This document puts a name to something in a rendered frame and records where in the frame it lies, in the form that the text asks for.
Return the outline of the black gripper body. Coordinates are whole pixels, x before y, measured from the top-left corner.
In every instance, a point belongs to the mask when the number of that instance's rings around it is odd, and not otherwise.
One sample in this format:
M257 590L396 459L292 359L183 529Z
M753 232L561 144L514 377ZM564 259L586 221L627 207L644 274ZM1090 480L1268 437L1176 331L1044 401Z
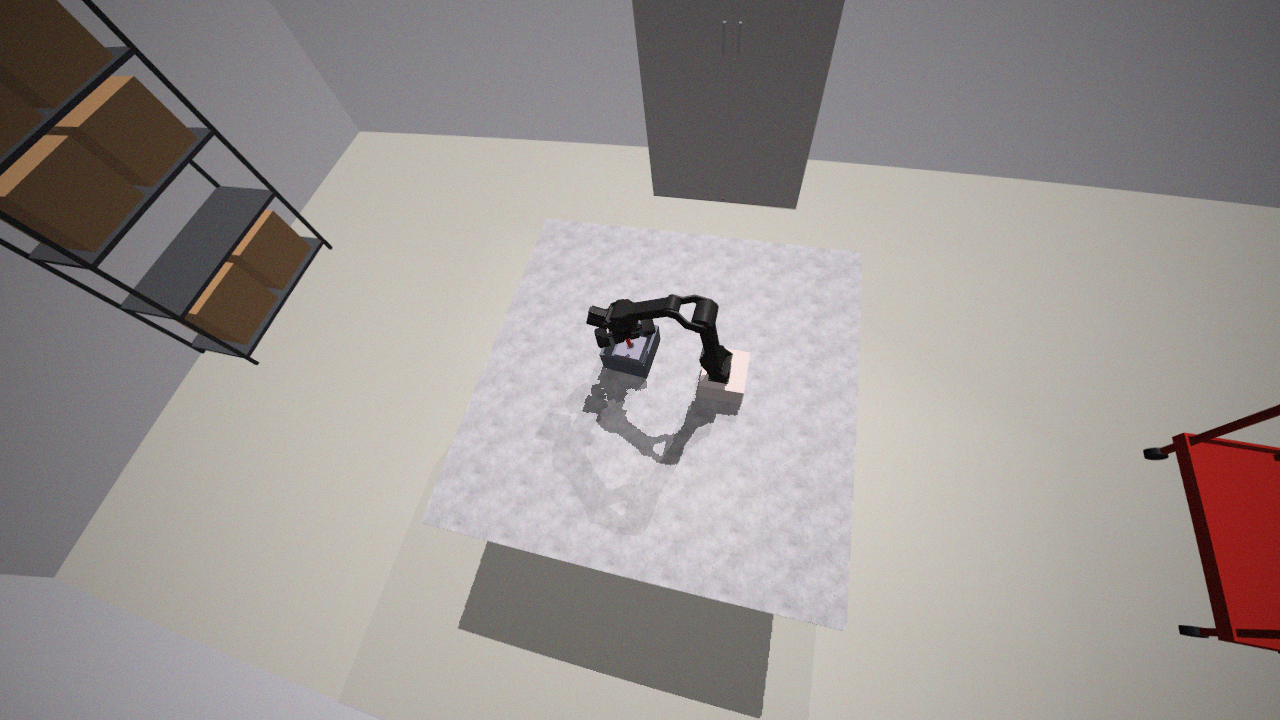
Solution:
M653 319L646 319L646 320L640 320L640 322L641 322L641 324L637 325L636 332L630 332L628 334L617 334L614 332L614 329L609 329L609 333L607 333L605 329L596 328L594 331L594 333L595 333L595 337L596 337L596 345L598 345L598 347L599 348L604 348L604 347L611 346L609 337L613 337L614 341L622 341L622 340L632 338L634 334L637 334L637 333L641 332L641 328L643 328L644 336L646 336L646 334L654 334L657 332Z

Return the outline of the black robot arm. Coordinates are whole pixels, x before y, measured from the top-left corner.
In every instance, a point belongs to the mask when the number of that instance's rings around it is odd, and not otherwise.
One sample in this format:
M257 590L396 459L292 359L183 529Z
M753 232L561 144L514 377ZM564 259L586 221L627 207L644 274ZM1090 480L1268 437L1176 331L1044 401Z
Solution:
M691 322L687 322L678 313L682 304L696 304ZM614 329L617 334L628 334L630 332L636 332L639 320L662 316L673 318L685 329L700 333L703 348L699 361L709 375L708 380L728 384L733 354L724 348L723 345L719 345L716 329L718 309L719 306L714 300L695 293L684 297L669 293L666 299L653 299L641 302L620 299L607 309L590 306L586 323L603 329Z

